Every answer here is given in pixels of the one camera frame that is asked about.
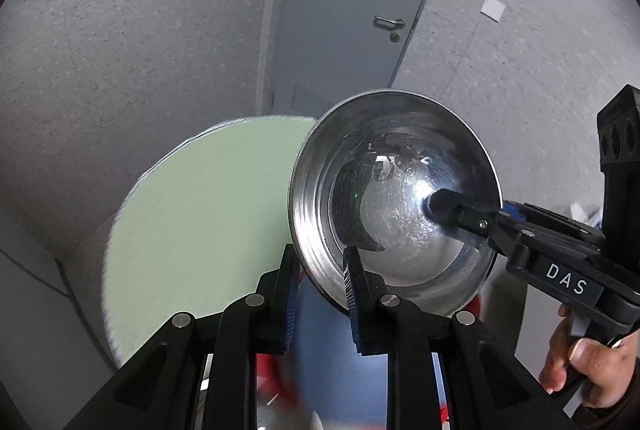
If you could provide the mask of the red plastic basin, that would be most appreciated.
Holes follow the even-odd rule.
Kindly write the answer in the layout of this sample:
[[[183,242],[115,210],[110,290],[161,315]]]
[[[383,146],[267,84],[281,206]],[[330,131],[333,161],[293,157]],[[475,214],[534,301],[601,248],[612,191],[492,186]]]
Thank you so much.
[[[297,410],[298,395],[293,380],[285,380],[282,365],[284,356],[258,354],[256,356],[256,391],[267,405]]]

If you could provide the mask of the large steel bowl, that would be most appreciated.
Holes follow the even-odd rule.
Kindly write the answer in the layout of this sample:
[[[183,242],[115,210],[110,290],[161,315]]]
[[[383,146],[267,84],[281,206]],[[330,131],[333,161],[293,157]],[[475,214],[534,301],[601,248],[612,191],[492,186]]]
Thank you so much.
[[[276,406],[257,407],[258,430],[322,430],[323,424],[316,413],[306,414]]]

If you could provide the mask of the green round tablecloth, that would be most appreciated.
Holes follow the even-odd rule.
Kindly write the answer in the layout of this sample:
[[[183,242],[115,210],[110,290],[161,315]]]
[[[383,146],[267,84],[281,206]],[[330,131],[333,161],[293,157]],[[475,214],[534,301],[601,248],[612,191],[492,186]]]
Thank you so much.
[[[224,121],[132,187],[103,260],[102,314],[123,365],[178,312],[216,314],[252,293],[290,243],[288,184],[314,119]]]

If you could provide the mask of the white wall switch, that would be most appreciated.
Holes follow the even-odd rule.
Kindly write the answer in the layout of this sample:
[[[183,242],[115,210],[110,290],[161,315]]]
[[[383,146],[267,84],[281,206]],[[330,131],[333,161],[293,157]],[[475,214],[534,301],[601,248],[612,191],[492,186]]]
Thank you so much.
[[[500,0],[484,0],[483,5],[480,8],[480,13],[493,22],[498,23],[505,10],[506,5],[501,3]]]

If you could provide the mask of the medium steel bowl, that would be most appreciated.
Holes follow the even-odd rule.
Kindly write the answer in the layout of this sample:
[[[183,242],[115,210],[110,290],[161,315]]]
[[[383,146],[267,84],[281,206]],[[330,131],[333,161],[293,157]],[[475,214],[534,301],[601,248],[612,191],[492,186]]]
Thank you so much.
[[[343,252],[423,311],[450,316],[480,291],[496,260],[485,238],[426,212],[451,190],[489,211],[502,206],[480,138],[443,104],[408,90],[371,90],[326,112],[306,136],[288,187],[300,263],[345,312]]]

